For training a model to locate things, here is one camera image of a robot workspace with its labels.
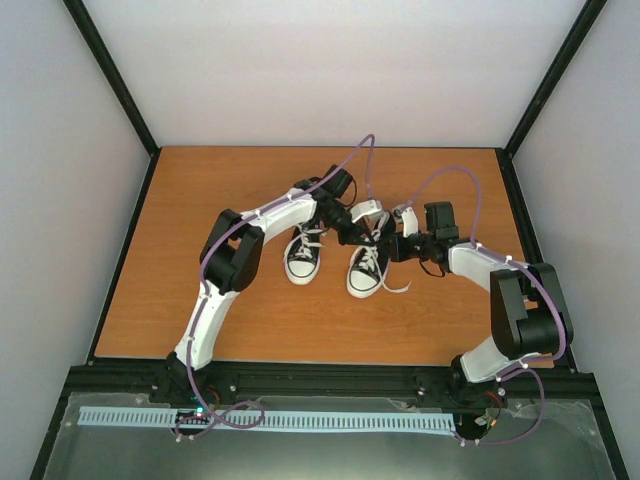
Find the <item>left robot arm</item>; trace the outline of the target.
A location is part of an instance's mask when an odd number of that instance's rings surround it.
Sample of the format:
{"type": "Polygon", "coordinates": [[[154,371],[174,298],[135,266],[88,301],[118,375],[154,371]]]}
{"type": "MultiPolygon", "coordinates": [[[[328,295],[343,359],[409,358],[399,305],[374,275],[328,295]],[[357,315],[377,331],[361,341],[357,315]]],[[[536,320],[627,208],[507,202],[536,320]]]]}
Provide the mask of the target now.
{"type": "Polygon", "coordinates": [[[335,230],[342,245],[371,242],[373,235],[367,227],[340,201],[353,182],[346,170],[332,166],[324,177],[302,180],[254,210],[220,213],[200,254],[200,286],[193,313],[172,354],[185,367],[172,384],[184,401],[197,402],[206,395],[208,378],[198,370],[212,361],[226,314],[255,279],[266,243],[311,220],[335,230]]]}

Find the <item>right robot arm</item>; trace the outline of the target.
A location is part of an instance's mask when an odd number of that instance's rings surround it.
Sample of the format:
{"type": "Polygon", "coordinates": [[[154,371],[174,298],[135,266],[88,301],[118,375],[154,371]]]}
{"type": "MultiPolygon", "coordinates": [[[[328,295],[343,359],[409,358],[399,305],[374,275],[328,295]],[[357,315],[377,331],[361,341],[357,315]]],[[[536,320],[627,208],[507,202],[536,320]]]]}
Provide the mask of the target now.
{"type": "Polygon", "coordinates": [[[460,237],[449,202],[425,205],[424,232],[412,208],[397,207],[392,215],[402,227],[389,236],[393,262],[429,261],[441,276],[465,278],[489,293],[491,334],[452,360],[446,391],[453,401],[470,403],[480,388],[493,386],[532,360],[564,355],[574,331],[552,265],[515,261],[460,237]]]}

